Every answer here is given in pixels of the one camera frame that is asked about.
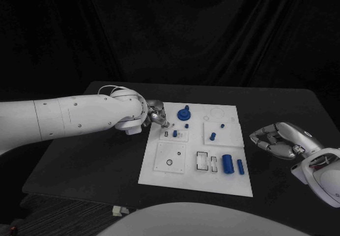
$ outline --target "table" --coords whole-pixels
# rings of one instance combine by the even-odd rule
[[[290,168],[301,158],[287,161],[272,157],[249,139],[261,127],[287,121],[303,127],[326,147],[339,147],[340,133],[310,90],[92,82],[85,94],[95,94],[108,84],[136,90],[146,99],[236,106],[254,197],[138,184],[150,128],[131,136],[113,128],[53,140],[23,192],[133,208],[198,202],[259,215],[306,233],[337,235],[340,209],[319,199],[291,174]]]

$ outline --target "blue cylinder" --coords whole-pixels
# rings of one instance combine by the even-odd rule
[[[223,161],[223,170],[226,174],[234,173],[234,164],[232,164],[232,156],[231,155],[223,155],[222,156],[222,161]]]
[[[189,106],[186,105],[185,109],[179,110],[177,117],[180,120],[189,120],[192,117]]]
[[[244,175],[245,174],[245,170],[244,170],[244,164],[242,164],[242,160],[238,159],[238,166],[239,166],[239,174]]]
[[[215,137],[216,137],[216,134],[212,133],[212,136],[211,136],[211,140],[212,140],[212,141],[215,140]]]

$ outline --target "floor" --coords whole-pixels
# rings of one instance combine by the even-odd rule
[[[111,205],[53,197],[28,195],[20,206],[32,213],[10,226],[0,224],[0,236],[15,225],[17,236],[94,236],[121,219]]]

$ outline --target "black backdrop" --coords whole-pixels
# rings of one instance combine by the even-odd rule
[[[78,95],[95,80],[306,88],[340,126],[339,11],[317,0],[0,0],[0,101]],[[2,157],[13,205],[48,145]]]

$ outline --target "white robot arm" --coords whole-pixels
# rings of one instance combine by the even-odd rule
[[[82,95],[0,103],[0,155],[39,141],[110,129],[128,135],[156,122],[169,127],[163,102],[124,88],[110,96]]]
[[[267,135],[268,142],[259,140]],[[288,122],[268,125],[251,134],[257,146],[274,156],[293,160],[306,158],[291,172],[333,207],[340,207],[340,150],[324,148],[317,139]]]

